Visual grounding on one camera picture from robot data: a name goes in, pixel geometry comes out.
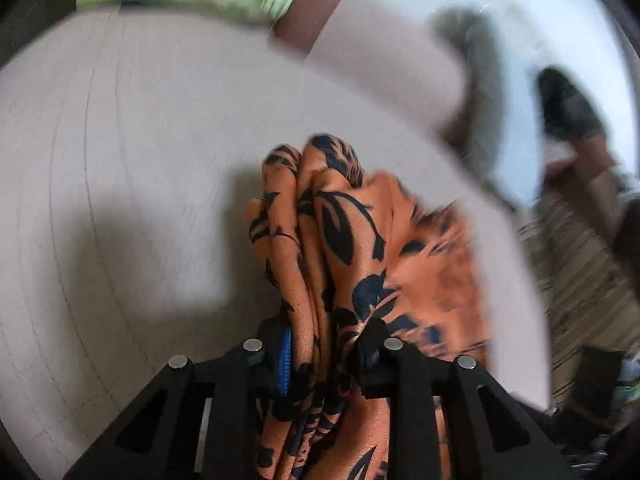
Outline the orange black floral garment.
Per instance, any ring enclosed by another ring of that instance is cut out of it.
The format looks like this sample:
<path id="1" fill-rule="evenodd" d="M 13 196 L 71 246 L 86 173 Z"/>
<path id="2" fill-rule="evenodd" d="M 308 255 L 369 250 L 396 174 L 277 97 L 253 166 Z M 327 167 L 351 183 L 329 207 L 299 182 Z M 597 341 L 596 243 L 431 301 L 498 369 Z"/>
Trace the orange black floral garment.
<path id="1" fill-rule="evenodd" d="M 489 333 L 465 222 L 425 210 L 392 174 L 366 176 L 350 145 L 312 136 L 275 148 L 250 241 L 292 330 L 288 391 L 264 409 L 262 479 L 382 479 L 390 406 L 366 399 L 345 360 L 378 318 L 427 356 L 488 360 Z"/>

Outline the beige striped pillow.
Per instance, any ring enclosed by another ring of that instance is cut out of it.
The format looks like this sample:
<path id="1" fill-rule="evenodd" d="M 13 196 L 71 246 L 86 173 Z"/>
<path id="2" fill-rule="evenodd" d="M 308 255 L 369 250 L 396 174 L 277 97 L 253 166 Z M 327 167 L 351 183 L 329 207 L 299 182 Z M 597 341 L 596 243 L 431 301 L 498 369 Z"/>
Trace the beige striped pillow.
<path id="1" fill-rule="evenodd" d="M 612 251 L 612 228 L 573 169 L 544 182 L 538 202 L 514 220 L 547 320 L 551 399 L 562 405 L 582 348 L 639 350 L 639 299 Z"/>

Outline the light blue folded blanket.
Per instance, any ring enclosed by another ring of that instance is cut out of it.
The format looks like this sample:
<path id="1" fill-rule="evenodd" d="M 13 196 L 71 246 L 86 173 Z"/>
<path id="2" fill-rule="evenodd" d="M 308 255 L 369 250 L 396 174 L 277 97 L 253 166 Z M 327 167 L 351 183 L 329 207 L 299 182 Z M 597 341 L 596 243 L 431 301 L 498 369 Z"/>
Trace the light blue folded blanket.
<path id="1" fill-rule="evenodd" d="M 468 70 L 470 90 L 458 141 L 463 165 L 511 208 L 533 208 L 544 178 L 544 141 L 529 59 L 487 10 L 443 10 L 435 29 L 462 55 Z"/>

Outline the pink quilted bed cover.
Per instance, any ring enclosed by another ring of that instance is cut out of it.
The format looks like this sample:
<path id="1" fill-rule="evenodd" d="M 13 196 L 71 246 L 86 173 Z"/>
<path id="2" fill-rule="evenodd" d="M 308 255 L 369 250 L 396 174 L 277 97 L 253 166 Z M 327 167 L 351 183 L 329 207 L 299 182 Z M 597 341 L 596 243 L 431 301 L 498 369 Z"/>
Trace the pink quilted bed cover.
<path id="1" fill-rule="evenodd" d="M 457 52 L 343 0 L 305 55 L 184 11 L 77 12 L 1 71 L 1 419 L 58 479 L 176 354 L 208 360 L 278 310 L 247 202 L 277 145 L 339 136 L 471 225 L 492 374 L 544 408 L 544 306 L 510 214 L 440 138 L 468 90 Z"/>

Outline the dark patterned cloth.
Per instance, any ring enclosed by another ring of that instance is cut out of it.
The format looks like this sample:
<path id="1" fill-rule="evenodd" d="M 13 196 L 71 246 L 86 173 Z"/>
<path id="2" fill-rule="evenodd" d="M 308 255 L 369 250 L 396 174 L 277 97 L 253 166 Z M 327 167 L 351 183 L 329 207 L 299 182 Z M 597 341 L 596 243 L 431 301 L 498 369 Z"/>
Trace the dark patterned cloth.
<path id="1" fill-rule="evenodd" d="M 587 140 L 604 133 L 589 100 L 554 67 L 541 70 L 537 86 L 544 115 L 544 132 L 559 141 Z"/>

